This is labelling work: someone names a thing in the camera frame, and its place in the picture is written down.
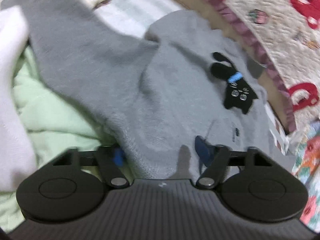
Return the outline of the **grey sweater with black cat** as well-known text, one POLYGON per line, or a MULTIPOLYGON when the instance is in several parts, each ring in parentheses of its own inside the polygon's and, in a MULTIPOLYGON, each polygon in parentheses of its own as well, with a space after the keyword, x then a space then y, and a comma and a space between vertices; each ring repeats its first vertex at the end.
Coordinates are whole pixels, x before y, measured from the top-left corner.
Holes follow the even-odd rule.
POLYGON ((107 27, 80 0, 4 0, 19 5, 41 80, 115 137, 139 178, 199 177, 194 140, 261 149, 286 170, 275 146, 266 91, 252 61, 196 12, 179 10, 144 38, 107 27))

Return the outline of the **white cloth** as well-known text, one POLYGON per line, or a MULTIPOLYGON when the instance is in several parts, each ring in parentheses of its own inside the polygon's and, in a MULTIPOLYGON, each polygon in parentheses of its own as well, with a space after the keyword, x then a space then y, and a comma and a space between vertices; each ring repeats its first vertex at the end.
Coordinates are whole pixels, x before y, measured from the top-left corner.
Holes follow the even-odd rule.
POLYGON ((16 191, 36 171, 36 157, 12 98, 16 63, 29 30, 19 6, 1 11, 1 191, 16 191))

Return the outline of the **floral quilt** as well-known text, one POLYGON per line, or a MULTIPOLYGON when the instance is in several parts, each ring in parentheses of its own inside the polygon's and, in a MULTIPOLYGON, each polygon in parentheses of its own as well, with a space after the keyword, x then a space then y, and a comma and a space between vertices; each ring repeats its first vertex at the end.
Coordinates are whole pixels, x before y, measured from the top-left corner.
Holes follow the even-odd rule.
POLYGON ((295 155, 292 172, 308 191, 308 201, 300 220, 319 233, 319 120, 306 127, 295 155))

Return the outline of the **light green blanket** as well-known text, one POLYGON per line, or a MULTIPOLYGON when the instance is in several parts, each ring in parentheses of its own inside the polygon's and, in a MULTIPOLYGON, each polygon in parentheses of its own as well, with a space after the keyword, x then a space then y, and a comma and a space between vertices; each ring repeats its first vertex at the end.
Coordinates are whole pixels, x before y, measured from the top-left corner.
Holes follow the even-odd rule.
MULTIPOLYGON (((24 48, 14 70, 12 98, 32 144, 40 168, 70 147, 93 150, 115 139, 83 111, 48 89, 40 80, 30 46, 24 48)), ((1 228, 11 231, 23 221, 15 191, 1 191, 1 228)))

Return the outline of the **white quilted blanket red print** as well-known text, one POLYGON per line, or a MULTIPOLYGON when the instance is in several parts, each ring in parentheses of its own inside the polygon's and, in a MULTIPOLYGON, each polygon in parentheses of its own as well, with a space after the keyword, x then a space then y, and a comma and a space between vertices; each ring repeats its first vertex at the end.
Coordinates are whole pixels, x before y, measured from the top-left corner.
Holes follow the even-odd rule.
POLYGON ((319 116, 319 0, 201 0, 264 70, 259 82, 285 131, 319 116))

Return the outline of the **checkered play mat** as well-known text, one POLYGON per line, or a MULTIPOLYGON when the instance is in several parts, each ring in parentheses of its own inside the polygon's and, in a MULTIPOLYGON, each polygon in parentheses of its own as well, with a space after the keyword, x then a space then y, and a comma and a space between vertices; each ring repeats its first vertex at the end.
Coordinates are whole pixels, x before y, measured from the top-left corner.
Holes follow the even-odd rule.
POLYGON ((174 0, 82 0, 107 26, 116 31, 142 37, 147 27, 184 7, 174 0))

